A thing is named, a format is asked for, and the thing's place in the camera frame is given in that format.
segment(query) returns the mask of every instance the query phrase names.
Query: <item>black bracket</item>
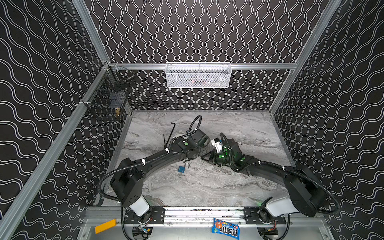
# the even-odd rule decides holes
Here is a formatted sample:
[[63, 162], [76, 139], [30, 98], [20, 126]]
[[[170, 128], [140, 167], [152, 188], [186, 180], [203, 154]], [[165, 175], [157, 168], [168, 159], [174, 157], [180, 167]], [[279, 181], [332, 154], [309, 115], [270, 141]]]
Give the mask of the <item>black bracket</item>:
[[[151, 207], [151, 216], [153, 219], [148, 224], [164, 224], [165, 209], [162, 207]], [[124, 224], [140, 224], [140, 218], [134, 211], [126, 212]]]
[[[246, 224], [265, 224], [260, 220], [259, 207], [245, 207], [244, 219]], [[274, 220], [276, 221], [276, 224], [286, 224], [284, 215], [275, 217]]]

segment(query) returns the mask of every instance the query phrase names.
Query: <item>yellow sponge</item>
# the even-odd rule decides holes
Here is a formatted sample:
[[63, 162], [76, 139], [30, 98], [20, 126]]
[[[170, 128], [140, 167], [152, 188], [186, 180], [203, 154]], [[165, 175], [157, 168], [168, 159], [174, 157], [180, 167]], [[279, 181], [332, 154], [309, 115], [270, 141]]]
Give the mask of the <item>yellow sponge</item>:
[[95, 227], [95, 233], [96, 234], [101, 233], [107, 229], [114, 227], [114, 226], [116, 226], [116, 219], [113, 219], [109, 222], [103, 223], [103, 224]]

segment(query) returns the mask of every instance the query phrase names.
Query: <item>white wavy line pattern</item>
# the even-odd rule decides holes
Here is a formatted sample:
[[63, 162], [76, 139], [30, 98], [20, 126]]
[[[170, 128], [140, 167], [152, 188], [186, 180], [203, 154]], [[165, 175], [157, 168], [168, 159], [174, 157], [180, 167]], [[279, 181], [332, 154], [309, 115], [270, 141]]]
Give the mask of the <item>white wavy line pattern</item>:
[[384, 239], [383, 28], [382, 1], [342, 1], [275, 115], [295, 161], [339, 197], [338, 240]]
[[170, 89], [164, 71], [140, 70], [128, 100], [135, 110], [268, 110], [288, 72], [234, 70], [226, 89]]
[[70, 0], [0, 0], [0, 219], [101, 68]]
[[42, 234], [46, 239], [76, 239], [124, 120], [97, 122], [89, 113], [83, 117], [12, 239], [39, 239]]
[[327, 0], [86, 0], [115, 63], [291, 63]]

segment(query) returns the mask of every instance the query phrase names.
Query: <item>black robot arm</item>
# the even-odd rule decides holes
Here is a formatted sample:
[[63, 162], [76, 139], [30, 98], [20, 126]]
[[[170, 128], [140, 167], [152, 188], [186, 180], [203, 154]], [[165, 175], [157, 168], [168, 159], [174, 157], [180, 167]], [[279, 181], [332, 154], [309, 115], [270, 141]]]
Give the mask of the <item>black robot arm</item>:
[[[192, 125], [197, 120], [199, 120], [198, 125], [193, 129]], [[187, 134], [174, 137], [168, 147], [167, 144], [164, 144], [164, 150], [144, 159], [135, 161], [131, 161], [129, 158], [124, 159], [118, 169], [107, 173], [100, 179], [98, 192], [105, 198], [121, 202], [124, 207], [130, 207], [139, 217], [144, 217], [148, 215], [150, 207], [142, 197], [143, 181], [167, 165], [201, 156], [203, 160], [211, 164], [229, 166], [237, 173], [260, 176], [287, 188], [289, 197], [268, 198], [260, 206], [260, 219], [263, 222], [270, 222], [274, 217], [292, 212], [301, 212], [312, 217], [317, 212], [334, 214], [340, 211], [337, 199], [305, 166], [285, 167], [244, 155], [237, 142], [234, 139], [227, 139], [223, 133], [220, 134], [221, 140], [216, 138], [211, 141], [214, 149], [207, 152], [207, 149], [211, 150], [212, 147], [208, 146], [209, 137], [199, 130], [200, 124], [201, 116], [199, 115], [192, 122]], [[101, 183], [111, 175], [113, 177], [110, 184], [117, 197], [107, 195], [101, 189]], [[320, 210], [327, 195], [335, 202], [336, 210]]]

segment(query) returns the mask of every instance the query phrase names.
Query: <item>gray marble floor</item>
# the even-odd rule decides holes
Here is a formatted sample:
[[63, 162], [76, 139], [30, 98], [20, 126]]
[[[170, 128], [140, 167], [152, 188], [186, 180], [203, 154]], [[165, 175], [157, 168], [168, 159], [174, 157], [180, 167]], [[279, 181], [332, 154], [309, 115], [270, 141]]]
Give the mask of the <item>gray marble floor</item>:
[[[118, 163], [129, 157], [144, 158], [163, 148], [172, 124], [175, 134], [185, 133], [191, 121], [201, 114], [200, 129], [211, 139], [220, 132], [234, 138], [244, 154], [260, 160], [289, 166], [289, 160], [265, 112], [135, 112]], [[210, 165], [200, 158], [190, 161], [184, 174], [177, 170], [182, 162], [169, 165], [149, 177], [143, 195], [151, 205], [161, 206], [258, 206], [267, 197], [287, 195], [287, 190], [261, 177], [246, 176], [227, 167]], [[116, 206], [105, 200], [103, 206]]]

